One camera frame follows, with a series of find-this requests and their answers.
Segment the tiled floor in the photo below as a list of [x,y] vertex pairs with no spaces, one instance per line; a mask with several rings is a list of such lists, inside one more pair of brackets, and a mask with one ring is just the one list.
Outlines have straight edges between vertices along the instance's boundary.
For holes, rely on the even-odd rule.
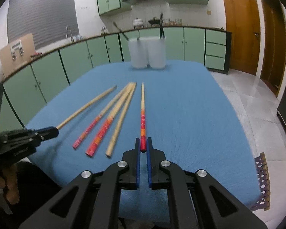
[[243,126],[253,157],[265,153],[270,178],[270,209],[254,213],[275,229],[286,215],[286,134],[276,115],[279,101],[258,77],[237,70],[211,72]]

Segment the human hand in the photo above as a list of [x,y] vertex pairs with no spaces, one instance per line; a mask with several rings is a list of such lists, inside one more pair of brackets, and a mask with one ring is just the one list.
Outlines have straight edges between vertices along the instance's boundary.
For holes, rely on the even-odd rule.
[[19,202],[19,191],[17,187],[17,175],[16,175],[17,167],[16,165],[12,165],[9,168],[2,169],[2,174],[5,177],[5,180],[0,177],[0,189],[5,187],[8,188],[8,192],[6,193],[6,199],[11,204],[17,204]]

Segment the kitchen counter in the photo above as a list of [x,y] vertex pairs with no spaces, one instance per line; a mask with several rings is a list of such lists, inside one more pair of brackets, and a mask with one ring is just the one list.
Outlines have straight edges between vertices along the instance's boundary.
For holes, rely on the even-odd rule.
[[[214,30],[214,31],[220,31],[220,32],[228,32],[226,30],[223,30],[223,29],[220,29],[220,28],[213,28],[213,27],[199,27],[199,26],[163,26],[164,28],[166,27],[187,27],[187,28],[201,28],[201,29],[209,29],[209,30]],[[159,28],[159,27],[144,27],[144,28],[141,28],[141,29],[130,29],[130,30],[125,30],[123,31],[124,33],[127,33],[127,32],[132,32],[132,31],[137,31],[137,30],[145,30],[145,29],[150,29],[150,28]],[[12,72],[9,76],[5,77],[3,80],[2,80],[2,83],[4,83],[5,81],[7,81],[8,79],[10,79],[13,75],[15,75],[17,72],[21,71],[23,68],[27,67],[29,64],[32,64],[33,62],[43,58],[44,56],[46,55],[49,55],[55,51],[58,51],[60,49],[63,49],[65,47],[68,47],[70,45],[74,45],[74,44],[78,44],[80,42],[83,42],[83,41],[86,41],[86,40],[90,40],[90,39],[95,39],[95,38],[99,38],[99,37],[103,37],[103,36],[107,36],[107,35],[113,35],[113,34],[117,34],[118,32],[115,32],[115,33],[106,33],[106,34],[103,34],[103,35],[96,35],[96,36],[92,36],[92,37],[89,37],[89,38],[85,38],[85,39],[82,39],[82,40],[78,40],[76,42],[73,42],[73,43],[67,43],[63,46],[60,46],[60,47],[57,47],[57,48],[54,48],[46,53],[44,53],[42,56],[38,57],[38,58],[35,58],[34,60],[32,61],[29,61],[27,62],[26,64],[22,65],[20,68],[16,69],[14,72]]]

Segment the blue tablecloth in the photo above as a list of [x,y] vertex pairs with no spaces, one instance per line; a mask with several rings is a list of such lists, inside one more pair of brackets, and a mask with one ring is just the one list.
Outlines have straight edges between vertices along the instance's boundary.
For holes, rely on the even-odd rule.
[[[73,142],[102,108],[128,82],[137,88],[111,159],[105,156],[115,119],[93,158],[85,150],[104,119],[75,151]],[[65,186],[83,170],[96,173],[121,160],[140,136],[141,83],[145,85],[146,134],[153,146],[184,170],[207,170],[242,203],[259,197],[255,163],[238,118],[212,75],[196,62],[167,61],[164,70],[133,69],[129,62],[98,66],[45,106],[27,128],[57,126],[78,108],[108,88],[118,89],[63,127],[55,139],[43,142],[30,160],[56,183]],[[141,153],[140,187],[122,191],[121,217],[168,222],[165,190],[148,188],[146,154]]]

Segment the cardboard box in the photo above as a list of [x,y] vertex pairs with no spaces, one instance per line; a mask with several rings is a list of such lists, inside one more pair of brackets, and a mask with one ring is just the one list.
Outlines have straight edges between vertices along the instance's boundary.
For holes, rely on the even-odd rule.
[[[21,40],[23,55],[20,55],[19,49],[15,49],[16,59],[13,60],[11,53],[11,46],[15,45]],[[18,40],[8,44],[0,50],[0,60],[4,77],[7,78],[17,69],[31,61],[31,55],[35,54],[35,45],[33,40],[33,34],[27,34]]]

